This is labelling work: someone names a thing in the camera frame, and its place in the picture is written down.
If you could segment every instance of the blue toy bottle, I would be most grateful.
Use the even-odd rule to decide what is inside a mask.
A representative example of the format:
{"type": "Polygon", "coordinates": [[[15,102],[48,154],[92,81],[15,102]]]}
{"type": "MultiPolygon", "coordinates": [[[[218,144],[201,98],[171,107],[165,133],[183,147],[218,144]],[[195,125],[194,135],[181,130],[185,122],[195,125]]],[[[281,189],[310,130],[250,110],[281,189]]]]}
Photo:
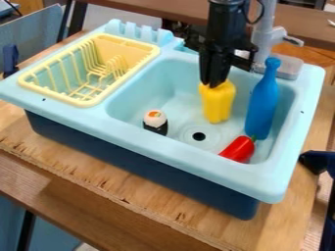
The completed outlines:
{"type": "Polygon", "coordinates": [[[275,108],[278,103],[278,85],[275,80],[280,60],[267,58],[266,70],[250,97],[245,131],[257,140],[266,139],[271,129],[275,108]]]}

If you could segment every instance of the red cylinder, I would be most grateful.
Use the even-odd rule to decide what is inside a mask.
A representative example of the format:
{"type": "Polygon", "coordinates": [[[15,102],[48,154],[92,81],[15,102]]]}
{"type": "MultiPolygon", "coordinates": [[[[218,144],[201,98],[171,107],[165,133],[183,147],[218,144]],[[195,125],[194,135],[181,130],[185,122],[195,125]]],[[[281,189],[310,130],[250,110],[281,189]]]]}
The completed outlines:
{"type": "Polygon", "coordinates": [[[255,143],[248,136],[238,136],[218,155],[224,158],[247,163],[255,152],[255,143]]]}

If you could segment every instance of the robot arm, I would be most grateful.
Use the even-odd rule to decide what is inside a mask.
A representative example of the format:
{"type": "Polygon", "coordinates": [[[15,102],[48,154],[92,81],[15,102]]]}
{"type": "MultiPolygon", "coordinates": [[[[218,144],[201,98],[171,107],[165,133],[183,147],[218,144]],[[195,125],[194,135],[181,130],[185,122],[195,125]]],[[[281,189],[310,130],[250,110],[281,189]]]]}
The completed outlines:
{"type": "Polygon", "coordinates": [[[231,66],[249,71],[258,47],[246,33],[249,0],[209,0],[206,40],[200,49],[200,78],[215,88],[225,82],[231,66]],[[249,51],[249,59],[234,55],[235,49],[249,51]]]}

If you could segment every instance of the sink faucet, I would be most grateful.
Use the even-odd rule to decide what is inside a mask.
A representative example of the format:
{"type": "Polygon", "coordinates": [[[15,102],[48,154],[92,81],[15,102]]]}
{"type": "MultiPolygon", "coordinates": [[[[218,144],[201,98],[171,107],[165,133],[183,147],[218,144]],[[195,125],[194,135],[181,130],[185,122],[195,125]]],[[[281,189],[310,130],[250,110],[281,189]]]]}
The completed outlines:
{"type": "MultiPolygon", "coordinates": [[[[254,57],[254,71],[258,73],[263,73],[264,62],[271,54],[273,45],[286,41],[297,46],[304,46],[304,41],[289,36],[283,26],[273,27],[276,4],[276,0],[263,0],[263,16],[253,28],[251,41],[259,47],[259,51],[254,57]]],[[[282,66],[277,73],[278,77],[288,79],[295,79],[298,77],[300,68],[304,63],[302,60],[284,55],[275,55],[275,57],[280,58],[282,61],[282,66]]]]}

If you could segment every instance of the dish rack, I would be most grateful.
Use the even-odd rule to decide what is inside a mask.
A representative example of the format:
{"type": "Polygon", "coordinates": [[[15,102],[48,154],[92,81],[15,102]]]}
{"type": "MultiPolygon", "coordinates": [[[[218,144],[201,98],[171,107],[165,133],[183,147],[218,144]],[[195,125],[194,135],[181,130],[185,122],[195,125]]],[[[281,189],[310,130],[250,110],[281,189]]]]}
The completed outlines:
{"type": "Polygon", "coordinates": [[[156,45],[98,33],[19,76],[19,85],[78,107],[101,102],[160,54],[156,45]]]}

